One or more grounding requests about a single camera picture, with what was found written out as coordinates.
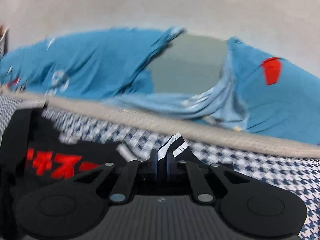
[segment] white logo print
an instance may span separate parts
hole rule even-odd
[[[70,78],[67,77],[63,70],[57,70],[51,78],[52,89],[47,90],[46,95],[55,95],[58,90],[65,92],[70,84]]]

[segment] black circular pad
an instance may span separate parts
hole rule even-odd
[[[24,196],[15,209],[16,219],[36,238],[72,238],[95,227],[107,202],[90,184],[62,183]]]
[[[220,206],[221,216],[233,228],[246,235],[270,238],[300,231],[307,209],[298,196],[271,185],[234,186]]]

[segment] black fabric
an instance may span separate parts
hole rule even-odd
[[[61,143],[59,132],[50,120],[41,117],[41,112],[42,109],[17,110],[3,134],[0,233],[8,240],[19,236],[13,210],[17,201],[28,192],[107,162],[117,167],[127,163],[117,151],[121,142]]]

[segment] red patch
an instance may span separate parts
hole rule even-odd
[[[57,153],[54,162],[62,164],[55,171],[51,173],[53,179],[68,179],[75,175],[75,164],[82,159],[82,156],[78,155],[66,155]]]
[[[273,85],[278,82],[281,73],[281,62],[278,57],[267,58],[261,63],[263,67],[266,85]]]
[[[27,161],[32,161],[34,152],[35,150],[32,148],[27,150]]]
[[[12,85],[16,86],[20,82],[21,77],[17,77],[15,80],[12,81]]]
[[[51,170],[52,167],[52,152],[37,151],[36,158],[34,158],[32,167],[36,168],[36,174],[42,176],[45,171]]]

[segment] metal rivet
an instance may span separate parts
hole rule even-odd
[[[200,200],[201,202],[210,202],[213,200],[213,196],[209,194],[201,194],[198,196],[198,200]]]
[[[123,194],[112,194],[110,196],[110,200],[112,200],[113,202],[121,202],[125,200],[125,195]]]

